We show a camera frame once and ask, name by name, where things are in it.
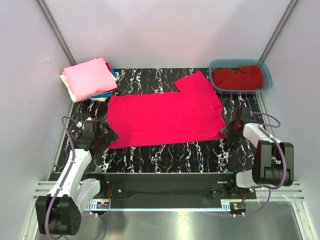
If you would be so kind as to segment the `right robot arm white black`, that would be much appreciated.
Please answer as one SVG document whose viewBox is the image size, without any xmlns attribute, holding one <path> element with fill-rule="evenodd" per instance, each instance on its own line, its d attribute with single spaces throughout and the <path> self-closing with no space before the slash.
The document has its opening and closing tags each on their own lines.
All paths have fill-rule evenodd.
<svg viewBox="0 0 320 240">
<path fill-rule="evenodd" d="M 226 184 L 228 195 L 239 198 L 245 189 L 268 188 L 277 190 L 290 187 L 294 182 L 294 146 L 266 131 L 262 124 L 235 119 L 220 135 L 229 146 L 234 147 L 241 138 L 255 147 L 255 156 L 250 170 L 236 173 Z"/>
</svg>

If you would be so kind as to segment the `bright pink t shirt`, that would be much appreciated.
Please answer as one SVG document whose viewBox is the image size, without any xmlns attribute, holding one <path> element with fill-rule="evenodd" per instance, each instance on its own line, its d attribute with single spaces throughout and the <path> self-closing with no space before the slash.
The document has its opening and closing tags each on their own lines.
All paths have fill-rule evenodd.
<svg viewBox="0 0 320 240">
<path fill-rule="evenodd" d="M 223 105 L 200 72 L 175 81 L 177 92 L 111 97 L 106 122 L 119 139 L 110 149 L 214 141 Z"/>
</svg>

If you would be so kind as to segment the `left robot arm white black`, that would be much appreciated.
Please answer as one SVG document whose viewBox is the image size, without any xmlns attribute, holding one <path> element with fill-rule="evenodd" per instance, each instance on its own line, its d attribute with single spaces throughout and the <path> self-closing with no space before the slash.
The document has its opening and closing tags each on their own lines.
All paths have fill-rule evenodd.
<svg viewBox="0 0 320 240">
<path fill-rule="evenodd" d="M 119 139 L 106 123 L 88 118 L 76 122 L 80 134 L 72 139 L 66 124 L 63 129 L 70 143 L 67 163 L 47 195 L 38 196 L 35 202 L 38 229 L 51 240 L 68 239 L 78 233 L 82 215 L 95 197 L 112 197 L 106 178 L 99 170 L 83 178 L 93 157 L 103 153 Z"/>
</svg>

